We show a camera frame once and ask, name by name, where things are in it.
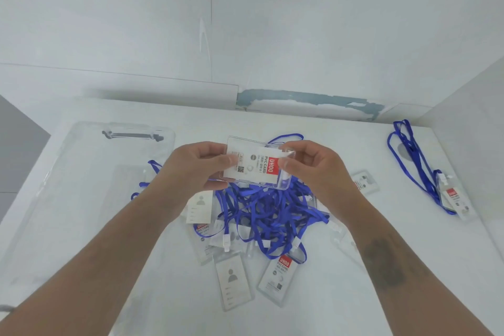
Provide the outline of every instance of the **gray floor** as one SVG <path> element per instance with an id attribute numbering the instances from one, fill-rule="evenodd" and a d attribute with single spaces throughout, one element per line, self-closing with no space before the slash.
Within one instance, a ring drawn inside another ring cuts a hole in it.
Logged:
<path id="1" fill-rule="evenodd" d="M 49 133 L 0 96 L 0 221 L 48 139 Z"/>

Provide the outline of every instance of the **person silhouette icon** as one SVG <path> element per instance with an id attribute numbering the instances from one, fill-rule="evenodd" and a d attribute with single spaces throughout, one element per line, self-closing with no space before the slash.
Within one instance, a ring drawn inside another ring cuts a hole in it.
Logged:
<path id="1" fill-rule="evenodd" d="M 236 275 L 233 275 L 233 270 L 232 269 L 229 269 L 229 274 L 230 274 L 230 277 L 227 280 L 228 283 L 233 282 L 235 280 L 238 280 L 238 278 L 236 277 Z"/>

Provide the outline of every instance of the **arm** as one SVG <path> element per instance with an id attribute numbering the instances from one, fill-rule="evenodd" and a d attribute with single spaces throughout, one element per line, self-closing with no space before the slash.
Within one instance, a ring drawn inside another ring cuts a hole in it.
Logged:
<path id="1" fill-rule="evenodd" d="M 193 194 L 227 187 L 208 181 L 236 163 L 224 149 L 201 142 L 174 150 L 144 192 L 0 322 L 0 334 L 108 335 L 164 228 Z"/>
<path id="2" fill-rule="evenodd" d="M 311 141 L 283 147 L 296 150 L 296 160 L 281 159 L 280 167 L 348 227 L 394 335 L 491 335 L 362 196 L 334 151 Z"/>

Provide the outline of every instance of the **white table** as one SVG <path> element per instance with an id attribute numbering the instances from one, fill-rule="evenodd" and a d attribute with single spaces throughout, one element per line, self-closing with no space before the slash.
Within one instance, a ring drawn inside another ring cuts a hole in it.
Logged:
<path id="1" fill-rule="evenodd" d="M 504 263 L 492 240 L 479 220 L 465 223 L 445 214 L 404 176 L 386 145 L 391 125 L 99 99 L 72 101 L 63 117 L 0 225 L 0 257 L 77 121 L 167 126 L 176 133 L 175 146 L 226 142 L 229 135 L 268 141 L 298 132 L 336 150 L 350 172 L 367 169 L 381 188 L 369 196 L 371 203 L 492 332 L 504 333 Z M 414 131 L 431 166 L 453 174 L 432 130 Z M 254 301 L 224 313 L 213 263 L 198 265 L 179 223 L 168 226 L 166 239 L 170 252 L 163 284 L 155 288 L 151 334 L 391 334 L 368 275 L 330 242 L 324 224 L 303 237 L 308 261 L 299 267 L 284 308 L 254 289 Z M 267 263 L 259 252 L 246 260 L 254 287 Z"/>

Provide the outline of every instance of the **left hand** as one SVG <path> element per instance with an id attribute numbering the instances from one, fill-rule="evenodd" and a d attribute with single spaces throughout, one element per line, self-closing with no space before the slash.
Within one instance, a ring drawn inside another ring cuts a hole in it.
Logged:
<path id="1" fill-rule="evenodd" d="M 223 154 L 225 150 L 226 144 L 208 141 L 175 149 L 142 194 L 156 195 L 180 214 L 196 193 L 228 187 L 224 181 L 209 181 L 209 178 L 219 178 L 219 172 L 238 163 L 238 157 Z"/>

